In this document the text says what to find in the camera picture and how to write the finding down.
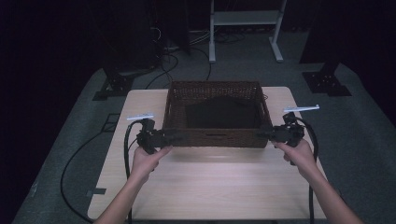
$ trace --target black cable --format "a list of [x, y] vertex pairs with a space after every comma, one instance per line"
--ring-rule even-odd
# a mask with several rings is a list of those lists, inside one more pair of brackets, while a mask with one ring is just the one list
[[97, 136], [99, 136], [102, 133], [105, 133], [107, 130], [110, 130], [111, 128], [113, 128], [115, 125], [112, 125], [110, 127], [108, 127], [105, 130], [102, 130], [101, 132], [97, 133], [96, 135], [94, 135], [92, 138], [90, 138], [88, 141], [86, 141], [83, 145], [81, 145], [76, 151], [75, 153], [70, 157], [70, 159], [67, 161], [66, 166], [64, 167], [64, 170], [62, 171], [62, 175], [61, 175], [61, 195], [62, 198], [64, 199], [64, 202], [66, 203], [67, 207], [69, 207], [70, 210], [72, 210], [72, 212], [74, 212], [77, 216], [81, 217], [82, 219], [84, 219], [85, 221], [89, 222], [89, 223], [93, 223], [93, 220], [83, 216], [79, 211], [77, 211], [71, 204], [70, 202], [67, 200], [66, 195], [64, 194], [64, 174], [66, 173], [67, 167], [69, 166], [70, 162], [76, 157], [76, 155], [85, 147], [87, 146], [93, 139], [95, 139]]
[[[318, 139], [317, 136], [315, 135], [314, 130], [312, 129], [311, 125], [309, 125], [305, 120], [296, 118], [300, 122], [302, 122], [308, 131], [309, 135], [311, 136], [312, 139], [312, 144], [314, 145], [314, 160], [317, 161], [318, 159]], [[309, 220], [310, 224], [315, 223], [315, 213], [314, 213], [314, 190], [312, 189], [311, 186], [309, 186]]]
[[[131, 146], [134, 143], [134, 141], [136, 141], [136, 139], [135, 139], [132, 142], [132, 144], [129, 145], [128, 144], [129, 135], [131, 133], [132, 126], [134, 126], [136, 123], [139, 123], [139, 122], [140, 122], [140, 120], [136, 120], [136, 121], [132, 122], [130, 125], [128, 125], [128, 127], [126, 129], [126, 132], [125, 132], [125, 137], [124, 137], [124, 164], [125, 164], [125, 174], [126, 174], [126, 178], [127, 179], [131, 175], [131, 170], [130, 170], [130, 166], [129, 166], [129, 149], [131, 148]], [[132, 224], [132, 208], [131, 208], [131, 210], [129, 210], [129, 213], [128, 213], [128, 223]]]
[[175, 63], [170, 69], [166, 70], [165, 72], [159, 74], [159, 75], [156, 76], [154, 79], [152, 79], [152, 80], [150, 81], [150, 83], [146, 86], [145, 90], [147, 90], [147, 89], [149, 88], [149, 86], [150, 86], [157, 78], [159, 78], [159, 77], [161, 77], [161, 76], [167, 74], [168, 72], [170, 72], [170, 71], [172, 71], [174, 68], [176, 68], [176, 66], [178, 65], [178, 58], [177, 58], [176, 56], [172, 55], [172, 54], [169, 54], [169, 56], [171, 56], [171, 57], [173, 57], [174, 59], [176, 59], [176, 63]]
[[[201, 52], [206, 56], [207, 61], [209, 62], [209, 56], [207, 56], [206, 52], [204, 52], [204, 51], [201, 50], [201, 49], [197, 49], [197, 48], [191, 48], [191, 49], [195, 49], [195, 50], [201, 51]], [[209, 77], [210, 77], [210, 73], [211, 73], [211, 72], [212, 72], [212, 63], [209, 62], [209, 72], [207, 73], [206, 81], [209, 80]]]

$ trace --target person's right hand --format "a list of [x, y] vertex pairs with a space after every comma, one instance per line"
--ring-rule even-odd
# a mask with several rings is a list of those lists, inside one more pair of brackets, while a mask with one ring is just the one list
[[317, 163], [309, 143], [302, 139], [297, 147], [290, 147], [284, 143], [273, 142], [274, 146], [285, 152], [285, 161], [292, 161], [298, 167], [300, 174], [307, 179], [319, 172]]

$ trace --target brown woven basket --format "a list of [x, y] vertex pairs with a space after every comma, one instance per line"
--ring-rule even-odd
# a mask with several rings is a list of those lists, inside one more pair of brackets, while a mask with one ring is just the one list
[[268, 139], [257, 137], [259, 129], [188, 128], [186, 105], [201, 103], [217, 96], [254, 100], [259, 108], [260, 125], [271, 125], [265, 95], [255, 81], [174, 81], [169, 89], [164, 129], [177, 129], [187, 135], [173, 143], [175, 147], [265, 147]]

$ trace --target black controller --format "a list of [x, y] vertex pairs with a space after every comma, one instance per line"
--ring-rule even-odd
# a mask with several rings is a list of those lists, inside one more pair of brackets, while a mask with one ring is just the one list
[[185, 137], [183, 134], [177, 133], [176, 129], [155, 130], [155, 121], [152, 119], [141, 119], [139, 123], [141, 123], [143, 127], [136, 136], [137, 144], [145, 149], [149, 155], [157, 151], [155, 147], [168, 147], [171, 146], [174, 141], [181, 140]]
[[304, 137], [304, 126], [297, 123], [293, 112], [283, 116], [285, 124], [280, 126], [261, 126], [258, 136], [266, 137], [270, 141], [286, 143], [290, 147], [297, 147]]

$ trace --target wooden table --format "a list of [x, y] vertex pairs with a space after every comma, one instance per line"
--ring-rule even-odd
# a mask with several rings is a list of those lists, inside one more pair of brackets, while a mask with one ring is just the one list
[[[296, 106], [286, 87], [263, 87], [274, 125], [284, 124], [283, 108]], [[123, 138], [128, 116], [154, 113], [155, 129], [163, 125], [167, 90], [130, 91], [108, 150], [88, 210], [98, 218], [126, 181]], [[136, 124], [130, 142], [141, 129]], [[310, 142], [308, 134], [305, 139]], [[315, 218], [325, 218], [314, 197]], [[174, 147], [150, 174], [133, 207], [133, 219], [149, 220], [280, 220], [309, 218], [308, 184], [283, 152], [266, 148]]]

